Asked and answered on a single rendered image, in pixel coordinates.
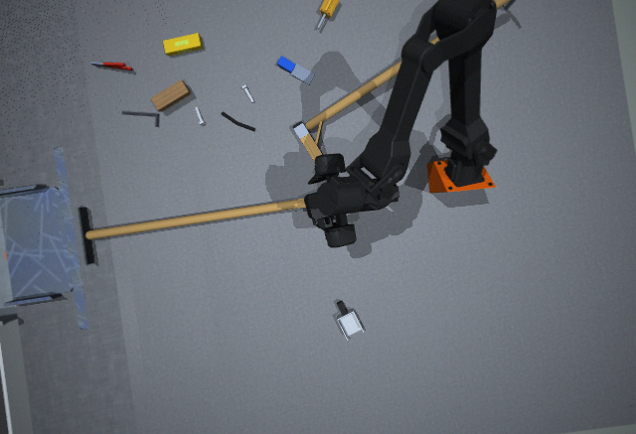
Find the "long scraper with wooden handle and black blade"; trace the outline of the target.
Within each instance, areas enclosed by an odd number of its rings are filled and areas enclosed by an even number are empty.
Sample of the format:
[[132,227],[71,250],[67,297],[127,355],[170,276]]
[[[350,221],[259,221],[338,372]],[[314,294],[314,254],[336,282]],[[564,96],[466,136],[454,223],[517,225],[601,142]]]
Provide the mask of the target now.
[[306,208],[304,199],[278,202],[272,204],[258,205],[239,209],[225,210],[219,212],[205,213],[186,217],[173,217],[154,221],[140,222],[121,226],[107,227],[90,230],[87,208],[79,209],[79,222],[83,242],[86,265],[94,263],[92,239],[108,236],[122,235],[147,230],[175,227],[181,225],[195,224],[214,220],[228,219],[234,217],[247,217],[253,215],[267,214],[286,210]]

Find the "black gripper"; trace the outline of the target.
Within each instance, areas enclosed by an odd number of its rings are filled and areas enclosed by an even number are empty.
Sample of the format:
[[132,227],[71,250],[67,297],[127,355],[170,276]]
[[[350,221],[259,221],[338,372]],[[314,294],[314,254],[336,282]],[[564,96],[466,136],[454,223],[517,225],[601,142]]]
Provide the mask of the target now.
[[[325,180],[330,182],[331,177],[336,177],[339,176],[339,173],[346,172],[344,156],[340,153],[316,156],[314,160],[315,175],[308,182],[308,185]],[[355,226],[348,224],[346,214],[336,216],[336,222],[332,226],[321,229],[325,231],[325,238],[329,247],[341,247],[353,244],[357,240]]]

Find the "yellow-handled screwdriver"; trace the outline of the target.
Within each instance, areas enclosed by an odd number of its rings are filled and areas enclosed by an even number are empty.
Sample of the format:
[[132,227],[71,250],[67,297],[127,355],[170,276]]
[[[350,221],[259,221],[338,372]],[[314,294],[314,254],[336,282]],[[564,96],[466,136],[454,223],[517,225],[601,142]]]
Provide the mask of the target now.
[[318,27],[317,27],[318,30],[320,29],[321,24],[322,24],[325,16],[329,17],[329,18],[332,16],[332,14],[333,14],[335,8],[337,7],[339,1],[340,0],[324,0],[322,6],[320,8],[321,14],[323,14],[323,16],[322,16],[322,18],[321,18],[321,20],[320,20],[320,22],[318,24]]

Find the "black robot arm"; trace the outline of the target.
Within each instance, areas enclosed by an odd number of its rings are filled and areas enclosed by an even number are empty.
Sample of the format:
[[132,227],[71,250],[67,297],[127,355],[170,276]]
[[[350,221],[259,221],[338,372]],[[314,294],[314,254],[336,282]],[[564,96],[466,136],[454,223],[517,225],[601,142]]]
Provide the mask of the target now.
[[[410,158],[410,132],[433,72],[446,61],[451,118],[440,128],[440,141],[451,155],[443,170],[457,188],[484,182],[483,166],[498,152],[480,115],[482,48],[493,35],[496,14],[492,0],[439,0],[421,16],[401,49],[380,130],[345,169],[349,177],[331,177],[317,193],[304,197],[313,225],[327,228],[338,215],[377,211],[398,202],[397,182]],[[428,38],[434,30],[439,40],[432,44]]]

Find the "silver metal bolt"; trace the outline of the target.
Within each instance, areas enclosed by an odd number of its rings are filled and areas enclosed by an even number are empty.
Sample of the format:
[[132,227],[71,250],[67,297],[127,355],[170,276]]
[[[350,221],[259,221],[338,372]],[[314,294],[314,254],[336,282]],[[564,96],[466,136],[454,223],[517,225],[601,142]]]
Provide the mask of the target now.
[[250,101],[251,101],[251,102],[254,102],[254,100],[253,100],[253,98],[251,97],[251,95],[250,95],[249,91],[247,90],[247,86],[246,86],[246,85],[242,86],[242,89],[244,89],[244,90],[245,90],[245,92],[246,92],[247,96],[249,97]]
[[199,119],[200,119],[200,122],[199,122],[199,123],[200,123],[201,125],[206,124],[206,123],[205,123],[205,121],[203,121],[203,119],[202,119],[202,116],[201,116],[201,113],[200,113],[200,110],[199,110],[199,108],[198,108],[198,107],[196,107],[196,111],[197,111],[197,114],[198,114]]

